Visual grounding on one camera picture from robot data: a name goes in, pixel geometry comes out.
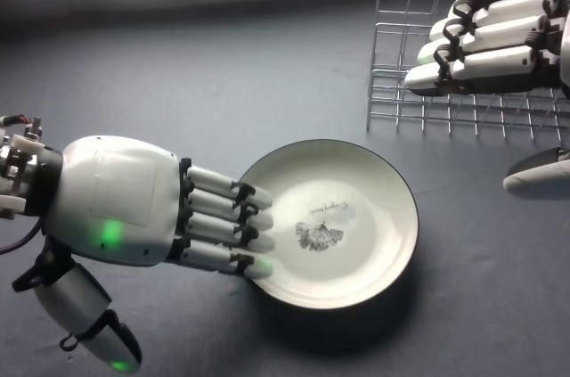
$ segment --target white plate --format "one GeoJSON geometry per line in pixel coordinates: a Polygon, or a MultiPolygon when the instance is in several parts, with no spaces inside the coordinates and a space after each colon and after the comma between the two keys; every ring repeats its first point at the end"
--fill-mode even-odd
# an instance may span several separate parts
{"type": "Polygon", "coordinates": [[[287,145],[242,181],[273,196],[273,275],[255,283],[298,307],[348,307],[387,288],[418,240],[418,210],[400,174],[360,146],[332,140],[287,145]]]}

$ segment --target robotic hand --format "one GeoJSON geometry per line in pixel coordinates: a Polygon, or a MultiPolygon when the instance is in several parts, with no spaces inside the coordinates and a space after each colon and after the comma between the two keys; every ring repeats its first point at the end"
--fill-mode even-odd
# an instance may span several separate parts
{"type": "MultiPolygon", "coordinates": [[[[429,32],[404,80],[420,96],[509,94],[561,87],[570,99],[568,0],[456,0],[429,32]]],[[[511,168],[506,190],[570,198],[569,153],[541,152],[511,168]]]]}
{"type": "Polygon", "coordinates": [[[179,160],[159,147],[115,136],[90,136],[63,152],[44,146],[40,119],[0,118],[0,217],[38,217],[45,246],[12,284],[32,289],[69,336],[114,369],[133,373],[142,354],[134,335],[108,309],[111,298],[72,254],[125,266],[161,262],[247,278],[272,274],[263,231],[272,199],[261,188],[179,160]],[[24,124],[24,136],[4,136],[24,124]]]}

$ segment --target metal grid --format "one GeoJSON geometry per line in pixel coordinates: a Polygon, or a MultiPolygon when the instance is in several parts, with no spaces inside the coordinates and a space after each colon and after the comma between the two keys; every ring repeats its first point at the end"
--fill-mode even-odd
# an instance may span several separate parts
{"type": "Polygon", "coordinates": [[[569,132],[570,105],[559,89],[535,89],[523,94],[453,95],[426,98],[403,87],[403,79],[428,41],[435,21],[447,16],[455,0],[377,0],[376,31],[368,90],[369,130],[372,118],[412,122],[424,132],[429,125],[446,125],[451,135],[459,125],[472,126],[475,135],[487,130],[505,139],[524,130],[532,140],[549,135],[563,143],[569,132]],[[397,54],[383,52],[399,48],[397,54]]]}

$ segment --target metal dish rack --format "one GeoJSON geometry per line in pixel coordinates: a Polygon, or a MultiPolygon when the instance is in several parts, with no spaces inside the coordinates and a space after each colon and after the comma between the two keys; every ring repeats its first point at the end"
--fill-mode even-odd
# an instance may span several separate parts
{"type": "Polygon", "coordinates": [[[532,140],[540,135],[564,143],[570,128],[570,105],[558,89],[426,98],[403,87],[419,49],[428,41],[431,26],[447,16],[453,1],[377,0],[366,129],[370,129],[371,119],[382,118],[393,119],[397,127],[416,123],[422,133],[438,124],[447,127],[449,135],[463,126],[476,136],[483,131],[485,135],[501,132],[508,139],[512,132],[522,131],[532,140]],[[387,48],[399,50],[387,52],[387,48]]]}

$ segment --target gray tabletop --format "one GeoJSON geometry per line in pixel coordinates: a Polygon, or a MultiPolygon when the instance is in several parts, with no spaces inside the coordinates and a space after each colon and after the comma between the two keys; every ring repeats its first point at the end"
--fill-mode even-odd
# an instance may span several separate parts
{"type": "MultiPolygon", "coordinates": [[[[376,337],[360,328],[296,337],[291,314],[264,314],[242,280],[174,266],[82,259],[137,336],[140,375],[535,376],[570,368],[570,217],[563,202],[521,201],[501,180],[527,154],[555,146],[527,133],[422,135],[393,120],[364,129],[374,0],[285,4],[170,22],[59,30],[0,45],[2,112],[44,119],[62,148],[111,134],[162,146],[240,176],[287,143],[336,138],[373,150],[405,177],[419,207],[409,295],[376,337]]],[[[33,225],[2,222],[2,243],[33,225]]],[[[0,258],[0,372],[112,375],[64,331],[32,292],[10,282],[41,249],[0,258]]]]}

